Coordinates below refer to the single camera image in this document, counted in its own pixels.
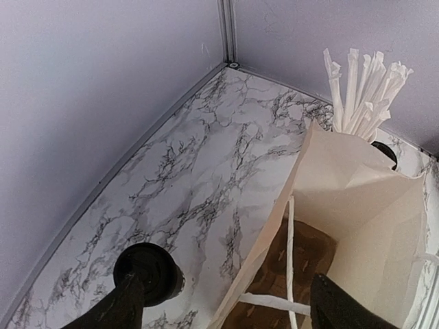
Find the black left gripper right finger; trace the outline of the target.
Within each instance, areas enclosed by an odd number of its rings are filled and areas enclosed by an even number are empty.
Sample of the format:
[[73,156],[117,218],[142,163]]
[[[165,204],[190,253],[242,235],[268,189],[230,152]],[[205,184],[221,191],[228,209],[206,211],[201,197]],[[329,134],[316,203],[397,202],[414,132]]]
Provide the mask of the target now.
[[313,277],[311,284],[310,315],[312,328],[397,329],[321,273]]

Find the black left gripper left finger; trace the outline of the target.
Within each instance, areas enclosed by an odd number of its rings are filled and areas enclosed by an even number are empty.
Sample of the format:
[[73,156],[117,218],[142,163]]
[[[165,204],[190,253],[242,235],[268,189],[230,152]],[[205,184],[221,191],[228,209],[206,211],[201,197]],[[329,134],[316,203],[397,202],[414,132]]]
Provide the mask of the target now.
[[141,328],[143,306],[143,284],[136,274],[129,274],[87,313],[64,328]]

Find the single black paper cup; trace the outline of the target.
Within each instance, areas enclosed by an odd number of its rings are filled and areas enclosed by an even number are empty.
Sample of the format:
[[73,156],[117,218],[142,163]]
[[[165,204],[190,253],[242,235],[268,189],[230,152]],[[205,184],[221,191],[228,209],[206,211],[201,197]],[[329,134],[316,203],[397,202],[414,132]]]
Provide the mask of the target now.
[[143,285],[145,307],[176,297],[185,285],[183,273],[171,254],[153,243],[137,243],[120,254],[113,269],[115,285],[129,274],[137,275]]

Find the brown cardboard cup carrier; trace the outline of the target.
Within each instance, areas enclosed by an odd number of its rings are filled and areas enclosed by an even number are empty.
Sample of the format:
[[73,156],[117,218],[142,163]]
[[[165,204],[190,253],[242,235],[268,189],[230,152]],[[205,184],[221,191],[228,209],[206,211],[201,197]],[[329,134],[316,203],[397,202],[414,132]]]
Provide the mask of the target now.
[[[287,229],[288,219],[272,241],[268,254],[247,292],[287,297]],[[327,234],[307,225],[294,222],[293,300],[301,304],[310,301],[310,288],[316,273],[326,274],[331,266],[337,242]],[[239,302],[227,316],[223,328],[290,328],[289,314],[264,306]]]

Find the brown paper takeout bag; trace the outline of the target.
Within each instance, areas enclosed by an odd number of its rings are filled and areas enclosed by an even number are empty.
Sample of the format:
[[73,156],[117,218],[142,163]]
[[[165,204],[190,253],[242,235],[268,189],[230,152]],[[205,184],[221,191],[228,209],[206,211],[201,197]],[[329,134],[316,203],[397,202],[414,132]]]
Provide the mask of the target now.
[[[437,265],[438,258],[426,250],[425,179],[407,177],[393,166],[365,140],[312,123],[268,220],[209,327],[223,328],[242,302],[286,310],[290,328],[311,328],[310,301],[293,300],[294,222],[300,221],[337,242],[328,278],[397,328],[412,328],[422,308],[423,267]],[[284,218],[287,297],[249,293]]]

